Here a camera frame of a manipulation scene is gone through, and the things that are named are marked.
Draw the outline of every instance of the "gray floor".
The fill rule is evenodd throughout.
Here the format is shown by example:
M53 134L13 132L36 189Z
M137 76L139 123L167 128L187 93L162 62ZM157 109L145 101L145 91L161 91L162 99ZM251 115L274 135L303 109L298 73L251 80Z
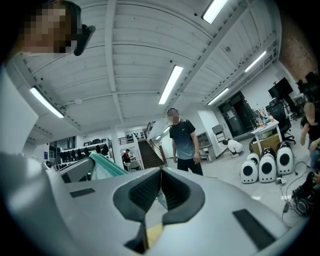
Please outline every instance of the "gray floor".
M291 134L294 135L294 139L296 140L296 145L291 143L292 151L295 155L295 163L300 161L304 161L305 163L309 162L309 151L307 146L300 145L300 120L292 121L291 122ZM250 139L246 139L241 141L243 144L243 148L245 153L238 156L238 157L231 157L229 154L223 154L218 160L209 163L206 160L201 162L203 175L207 177L216 177L221 181L230 183L239 189L243 190L252 198L259 200L261 203L269 207L273 210L276 214L280 217L282 216L283 208L285 205L284 196L286 196L286 190L288 185L294 181L295 179L302 176L302 174L306 171L306 165L300 163L296 167L296 171L298 172L298 176L295 173L291 173L289 175L285 175L286 185L278 185L275 182L272 183L260 183L259 181L252 183L252 184L243 184L240 181L240 168L242 163L246 160L249 152L249 143ZM177 168L177 164L173 162L173 159L168 159L168 166ZM288 189L288 197L290 198L292 194L292 190L296 189L299 185L301 185L308 174L311 171L308 169L304 175L293 182L289 189ZM147 214L146 222L148 227L152 227L156 224L159 224L161 221L161 216L167 210L156 200L152 205L150 211ZM283 221L288 227L292 227L298 221L300 221L301 217L299 217L293 210L289 210L288 213L285 213L283 216Z

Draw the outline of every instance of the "fluorescent light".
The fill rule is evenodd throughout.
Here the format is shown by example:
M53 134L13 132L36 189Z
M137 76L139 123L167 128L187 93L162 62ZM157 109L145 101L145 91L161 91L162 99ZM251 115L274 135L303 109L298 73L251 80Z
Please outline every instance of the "fluorescent light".
M163 134L168 131L170 129L170 126L168 126L164 131L163 131Z
M227 2L228 0L214 0L209 8L206 9L202 18L209 24L212 24Z
M214 103L217 99L219 99L223 94L225 94L227 91L229 91L229 88L225 88L220 94L218 94L217 97L215 97L213 100L211 100L208 105L211 105Z
M184 69L183 67L177 66L177 65L175 65L173 67L173 70L171 72L169 80L166 83L166 86L165 86L164 91L162 93L162 96L161 96L161 99L159 101L159 104L165 104L166 103L166 100L169 97L169 94L171 93L172 89L174 88L175 83L178 80L178 78L179 78L179 76L180 76L180 74L181 74L183 69Z
M254 62L252 62L252 64L250 66L248 66L246 69L245 69L245 72L248 72L249 69L251 69L254 64L256 64L267 52L264 51Z
M48 110L54 113L58 118L64 118L65 115L61 113L56 107L54 107L38 90L36 86L30 89L30 92L43 104Z

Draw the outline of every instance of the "ceiling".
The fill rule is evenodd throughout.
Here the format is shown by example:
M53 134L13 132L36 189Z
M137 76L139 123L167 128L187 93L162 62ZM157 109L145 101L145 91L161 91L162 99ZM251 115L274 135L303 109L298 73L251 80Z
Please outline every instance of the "ceiling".
M29 135L35 144L114 125L145 124L163 118L170 107L183 113L190 104L205 105L226 87L229 97L279 56L281 21L272 1L229 0L212 24L201 18L211 0L73 2L82 8L82 22L96 27L81 56L20 54L7 67L39 115ZM265 50L262 61L245 73ZM166 103L159 105L174 65L183 71ZM65 118L34 98L33 85Z

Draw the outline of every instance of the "staircase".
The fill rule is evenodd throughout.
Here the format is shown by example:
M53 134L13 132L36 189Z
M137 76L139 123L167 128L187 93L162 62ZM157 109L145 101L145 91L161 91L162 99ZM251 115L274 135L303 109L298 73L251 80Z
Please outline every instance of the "staircase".
M145 169L164 165L164 162L158 157L147 141L139 141L138 144Z

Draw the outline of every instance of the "white table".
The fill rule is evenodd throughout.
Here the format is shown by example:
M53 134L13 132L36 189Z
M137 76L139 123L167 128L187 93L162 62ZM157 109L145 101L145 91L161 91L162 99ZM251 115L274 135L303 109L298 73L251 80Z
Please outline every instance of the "white table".
M251 132L251 134L253 134L256 138L256 142L258 143L258 147L259 147L259 151L260 151L260 155L262 153L262 148L261 148L261 144L260 144L260 140L258 135L260 134L264 134L272 129L276 128L276 131L278 132L278 136L279 136L279 140L280 142L282 142L282 137L281 137L281 132L279 129L279 122L277 120L274 119L273 122L268 122L267 125L265 127L258 127L257 129L255 129L253 132Z

